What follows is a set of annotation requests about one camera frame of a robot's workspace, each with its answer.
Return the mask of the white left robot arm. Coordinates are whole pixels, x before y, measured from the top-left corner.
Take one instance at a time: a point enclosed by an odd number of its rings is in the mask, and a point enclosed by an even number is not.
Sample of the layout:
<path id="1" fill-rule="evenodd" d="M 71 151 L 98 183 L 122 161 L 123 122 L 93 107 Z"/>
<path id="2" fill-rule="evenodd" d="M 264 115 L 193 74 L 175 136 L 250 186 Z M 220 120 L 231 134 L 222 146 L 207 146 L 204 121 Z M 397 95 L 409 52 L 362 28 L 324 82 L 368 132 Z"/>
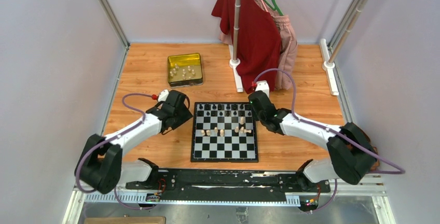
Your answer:
<path id="1" fill-rule="evenodd" d="M 190 120 L 193 115 L 189 97 L 176 90 L 163 90 L 159 95 L 149 96 L 157 102 L 154 107 L 141 110 L 126 103 L 130 96 L 125 95 L 122 103 L 139 113 L 140 118 L 111 134 L 88 137 L 74 171 L 80 191 L 107 194 L 128 183 L 138 183 L 146 189 L 154 189 L 161 183 L 155 163 L 144 158 L 123 162 L 123 158 L 148 138 L 165 135 Z"/>

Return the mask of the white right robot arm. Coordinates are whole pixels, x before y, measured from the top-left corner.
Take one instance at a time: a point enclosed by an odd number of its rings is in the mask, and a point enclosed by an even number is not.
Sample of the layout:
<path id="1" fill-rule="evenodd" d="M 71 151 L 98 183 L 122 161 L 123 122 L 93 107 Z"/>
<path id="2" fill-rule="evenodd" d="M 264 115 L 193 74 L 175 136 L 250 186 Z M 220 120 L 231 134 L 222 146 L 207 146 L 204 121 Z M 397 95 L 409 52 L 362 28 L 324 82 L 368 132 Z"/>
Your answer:
<path id="1" fill-rule="evenodd" d="M 328 152 L 329 158 L 310 159 L 297 170 L 296 184 L 302 191 L 328 179 L 356 185 L 377 162 L 368 136 L 352 122 L 339 126 L 304 118 L 290 109 L 276 108 L 263 91 L 251 93 L 248 99 L 256 120 L 268 131 L 298 137 Z"/>

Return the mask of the yellow metal tin box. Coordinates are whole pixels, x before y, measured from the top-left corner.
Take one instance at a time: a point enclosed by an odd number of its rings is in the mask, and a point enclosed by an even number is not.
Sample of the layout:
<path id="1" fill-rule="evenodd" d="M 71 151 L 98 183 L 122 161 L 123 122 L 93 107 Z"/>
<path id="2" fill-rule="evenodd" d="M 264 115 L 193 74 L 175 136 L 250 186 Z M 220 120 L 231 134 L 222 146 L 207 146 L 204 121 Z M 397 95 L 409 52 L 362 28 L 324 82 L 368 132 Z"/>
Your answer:
<path id="1" fill-rule="evenodd" d="M 203 84 L 203 68 L 200 53 L 168 56 L 167 70 L 168 84 L 171 88 Z"/>

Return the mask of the black white chess board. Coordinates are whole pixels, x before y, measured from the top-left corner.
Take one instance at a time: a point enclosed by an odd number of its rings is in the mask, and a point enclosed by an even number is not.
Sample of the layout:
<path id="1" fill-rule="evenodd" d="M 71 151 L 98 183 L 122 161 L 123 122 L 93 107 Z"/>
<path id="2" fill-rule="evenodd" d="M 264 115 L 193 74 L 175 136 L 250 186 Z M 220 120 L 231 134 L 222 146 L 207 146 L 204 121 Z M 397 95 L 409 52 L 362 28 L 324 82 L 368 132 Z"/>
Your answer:
<path id="1" fill-rule="evenodd" d="M 256 122 L 249 102 L 196 102 L 191 162 L 258 162 Z M 242 133 L 244 129 L 252 133 Z"/>

